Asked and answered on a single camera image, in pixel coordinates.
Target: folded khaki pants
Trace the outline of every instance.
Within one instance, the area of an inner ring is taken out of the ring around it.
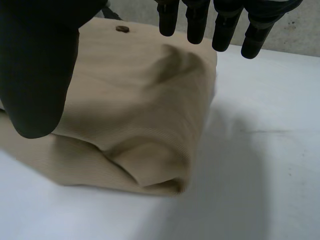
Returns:
[[[130,32],[116,31],[122,25]],[[183,192],[214,92],[211,41],[94,18],[79,54],[62,119],[25,139],[0,112],[0,148],[62,185],[156,195]]]

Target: brown button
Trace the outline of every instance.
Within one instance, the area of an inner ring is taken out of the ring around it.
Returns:
[[[130,29],[127,26],[116,26],[115,30],[118,32],[128,33],[130,32]]]

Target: black robotic finger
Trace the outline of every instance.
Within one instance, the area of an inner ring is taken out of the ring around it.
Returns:
[[[159,0],[159,31],[163,36],[170,37],[175,33],[180,0]]]
[[[224,52],[230,45],[244,7],[242,0],[213,0],[213,3],[218,16],[215,20],[212,47],[218,52]]]
[[[199,44],[205,35],[210,0],[182,1],[187,5],[187,39],[192,44]]]
[[[285,13],[297,8],[302,1],[245,0],[244,7],[249,13],[250,25],[245,33],[241,49],[242,56],[247,59],[255,58],[274,24]]]
[[[101,0],[66,2],[0,1],[0,99],[16,131],[28,139],[44,137],[59,124],[78,54],[78,27],[103,6]],[[70,3],[77,5],[68,20],[63,8]],[[92,8],[76,14],[87,4]]]
[[[259,18],[249,14],[250,25],[241,49],[244,58],[254,59],[259,54],[275,22],[282,16]]]

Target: fabric fold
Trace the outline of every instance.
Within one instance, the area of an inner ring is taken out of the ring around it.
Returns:
[[[0,147],[62,185],[185,191],[214,93],[211,41],[192,45],[184,33],[164,37],[155,26],[103,18],[79,32],[58,127],[25,139],[0,112]]]

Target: white table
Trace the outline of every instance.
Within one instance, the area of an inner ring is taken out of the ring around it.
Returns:
[[[319,240],[320,58],[231,46],[189,191],[55,185],[0,150],[2,240]]]

